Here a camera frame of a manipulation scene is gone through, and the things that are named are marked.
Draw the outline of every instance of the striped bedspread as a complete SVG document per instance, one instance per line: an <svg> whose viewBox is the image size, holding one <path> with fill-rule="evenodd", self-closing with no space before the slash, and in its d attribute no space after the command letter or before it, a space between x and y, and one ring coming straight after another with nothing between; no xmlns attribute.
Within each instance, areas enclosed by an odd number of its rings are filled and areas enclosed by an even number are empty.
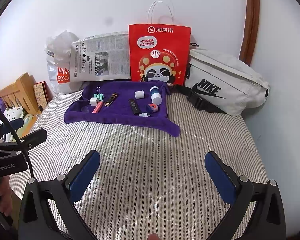
<svg viewBox="0 0 300 240"><path fill-rule="evenodd" d="M48 139L30 151L39 180L67 173L91 150L100 167L82 199L74 205L99 240L201 240L214 230L228 204L220 198L204 167L214 150L238 175L266 182L266 172L241 116L198 111L181 94L168 96L168 116L181 128L177 138L152 128L77 122L63 115L81 92L53 98L32 131L44 128ZM22 198L29 170L11 176L13 191ZM67 232L53 201L59 228ZM234 238L252 213L249 207Z"/></svg>

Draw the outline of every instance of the metal screw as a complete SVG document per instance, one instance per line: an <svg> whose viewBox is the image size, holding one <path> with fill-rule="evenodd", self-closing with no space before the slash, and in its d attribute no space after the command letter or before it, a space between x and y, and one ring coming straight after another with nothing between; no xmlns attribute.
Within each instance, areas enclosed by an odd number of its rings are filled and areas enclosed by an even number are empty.
<svg viewBox="0 0 300 240"><path fill-rule="evenodd" d="M59 174L57 176L57 180L64 180L66 178L66 176L64 174Z"/></svg>
<svg viewBox="0 0 300 240"><path fill-rule="evenodd" d="M272 186L277 186L277 182L275 180L273 180L273 179L270 180L270 184Z"/></svg>
<svg viewBox="0 0 300 240"><path fill-rule="evenodd" d="M247 182L247 181L248 181L248 178L247 178L246 176L242 175L242 176L240 176L240 180L241 180L242 182Z"/></svg>
<svg viewBox="0 0 300 240"><path fill-rule="evenodd" d="M31 183L34 183L35 179L34 178L30 178L28 179L28 183L31 184Z"/></svg>

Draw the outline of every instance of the white wall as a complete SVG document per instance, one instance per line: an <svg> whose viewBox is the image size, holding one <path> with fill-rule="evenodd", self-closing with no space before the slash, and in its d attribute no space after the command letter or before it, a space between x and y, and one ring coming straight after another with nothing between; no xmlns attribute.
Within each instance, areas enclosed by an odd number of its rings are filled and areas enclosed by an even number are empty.
<svg viewBox="0 0 300 240"><path fill-rule="evenodd" d="M270 83L263 107L245 121L270 179L278 182L287 233L300 230L300 5L261 0L252 68Z"/></svg>
<svg viewBox="0 0 300 240"><path fill-rule="evenodd" d="M79 38L127 31L145 23L154 0L12 0L0 17L0 89L24 72L48 81L48 36L69 30ZM246 0L173 0L175 23L192 27L200 46L239 55ZM154 20L168 10L158 4ZM167 17L162 23L170 23Z"/></svg>

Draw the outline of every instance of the shopping bag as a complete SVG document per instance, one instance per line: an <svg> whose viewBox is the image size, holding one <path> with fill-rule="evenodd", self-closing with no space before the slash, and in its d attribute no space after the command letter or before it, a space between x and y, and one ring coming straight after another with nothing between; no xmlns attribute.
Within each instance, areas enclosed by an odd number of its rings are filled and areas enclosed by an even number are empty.
<svg viewBox="0 0 300 240"><path fill-rule="evenodd" d="M191 28L174 25L173 13L168 6L172 25L152 24L155 0L148 11L147 24L129 25L130 72L132 81L160 80L167 85L183 85L189 55Z"/></svg>

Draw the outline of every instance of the panda face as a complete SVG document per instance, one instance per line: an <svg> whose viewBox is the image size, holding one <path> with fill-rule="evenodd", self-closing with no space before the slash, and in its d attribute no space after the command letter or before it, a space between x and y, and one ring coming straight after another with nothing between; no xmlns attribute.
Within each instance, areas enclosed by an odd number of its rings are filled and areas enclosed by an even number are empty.
<svg viewBox="0 0 300 240"><path fill-rule="evenodd" d="M147 76L148 81L160 80L163 82L168 82L171 73L166 65L154 64L149 66L149 69L146 71L145 75Z"/></svg>

